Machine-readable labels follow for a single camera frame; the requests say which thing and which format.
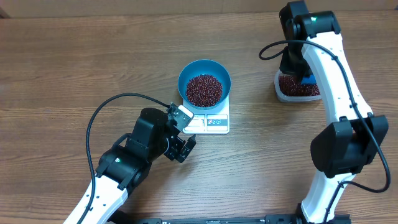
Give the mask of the teal round bowl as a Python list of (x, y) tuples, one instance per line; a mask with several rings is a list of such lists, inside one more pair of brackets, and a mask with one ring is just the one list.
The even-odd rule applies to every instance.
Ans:
[(193, 107), (199, 108), (199, 109), (205, 109), (205, 107), (198, 107), (198, 106), (194, 106), (193, 104), (191, 104), (187, 100), (185, 91), (186, 91), (186, 85), (189, 82), (189, 80), (194, 77), (197, 77), (199, 75), (202, 75), (202, 74), (213, 75), (221, 82), (221, 84), (223, 86), (223, 94), (222, 94), (221, 100), (214, 106), (206, 107), (206, 109), (210, 109), (210, 108), (216, 107), (227, 96), (229, 96), (229, 93), (231, 91), (231, 77), (230, 77), (227, 69), (222, 64), (220, 64), (214, 60), (201, 59), (201, 60), (193, 61), (193, 62), (189, 63), (188, 65), (186, 65), (183, 68), (183, 70), (180, 72), (180, 75), (178, 78), (178, 82), (177, 82), (178, 92), (180, 93), (180, 96), (182, 97), (183, 100), (187, 101)]

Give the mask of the blue plastic measuring scoop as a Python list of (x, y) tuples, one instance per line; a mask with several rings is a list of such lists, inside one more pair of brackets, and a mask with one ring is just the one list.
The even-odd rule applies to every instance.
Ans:
[(302, 81), (301, 81), (301, 84), (303, 84), (303, 85), (316, 85), (317, 82), (316, 82), (314, 74), (311, 74), (309, 76), (303, 77)]

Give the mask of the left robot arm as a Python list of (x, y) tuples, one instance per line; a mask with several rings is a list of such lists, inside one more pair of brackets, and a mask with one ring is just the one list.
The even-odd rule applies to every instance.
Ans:
[(148, 176), (154, 160), (164, 155), (182, 163), (196, 144), (179, 133), (194, 114), (186, 107), (171, 105), (167, 111), (144, 108), (131, 133), (122, 135), (99, 160), (95, 181), (66, 223), (134, 223), (119, 208)]

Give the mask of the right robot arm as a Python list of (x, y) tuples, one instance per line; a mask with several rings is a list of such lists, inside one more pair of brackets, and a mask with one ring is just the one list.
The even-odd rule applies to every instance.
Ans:
[(387, 119), (376, 116), (360, 93), (331, 11), (311, 13), (303, 1), (295, 1), (280, 10), (279, 19), (288, 44), (276, 76), (316, 84), (326, 113), (326, 128), (310, 145), (316, 172), (291, 221), (349, 223), (349, 216), (334, 210), (345, 187), (379, 154)]

